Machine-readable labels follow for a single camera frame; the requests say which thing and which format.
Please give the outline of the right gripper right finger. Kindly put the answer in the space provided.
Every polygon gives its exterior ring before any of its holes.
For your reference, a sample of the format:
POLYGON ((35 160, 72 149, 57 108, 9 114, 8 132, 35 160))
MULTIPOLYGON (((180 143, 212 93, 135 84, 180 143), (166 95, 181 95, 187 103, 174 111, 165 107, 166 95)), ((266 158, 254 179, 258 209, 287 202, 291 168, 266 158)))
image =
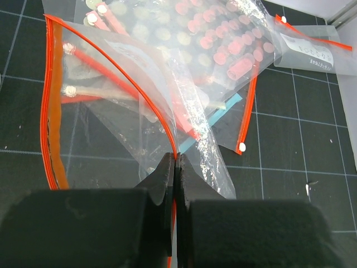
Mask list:
POLYGON ((175 202, 177 228, 177 266, 191 267, 192 255, 192 226, 190 204, 195 200, 222 200, 217 193, 194 170, 185 154, 176 161, 175 170, 175 202))

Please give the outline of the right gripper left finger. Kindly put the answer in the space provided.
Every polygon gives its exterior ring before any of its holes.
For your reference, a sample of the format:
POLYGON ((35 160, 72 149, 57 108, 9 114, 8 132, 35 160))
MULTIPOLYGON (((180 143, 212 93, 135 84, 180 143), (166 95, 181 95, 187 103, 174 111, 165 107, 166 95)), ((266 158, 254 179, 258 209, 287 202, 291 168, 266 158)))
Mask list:
POLYGON ((175 158, 173 153, 166 153, 156 169, 136 186, 148 193, 144 234, 150 242, 161 243, 169 257, 175 225, 174 178, 175 158))

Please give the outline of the clear orange zip bag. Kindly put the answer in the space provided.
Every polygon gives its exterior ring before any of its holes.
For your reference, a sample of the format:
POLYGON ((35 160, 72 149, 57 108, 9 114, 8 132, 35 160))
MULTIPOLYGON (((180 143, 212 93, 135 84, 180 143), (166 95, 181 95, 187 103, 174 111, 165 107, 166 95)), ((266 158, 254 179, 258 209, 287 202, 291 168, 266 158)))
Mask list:
POLYGON ((196 173, 225 199, 235 187, 199 93, 180 53, 163 52, 126 34, 46 15, 46 71, 40 139, 51 189, 70 183, 60 157, 63 106, 82 103, 129 151, 139 176, 166 153, 185 154, 196 173))

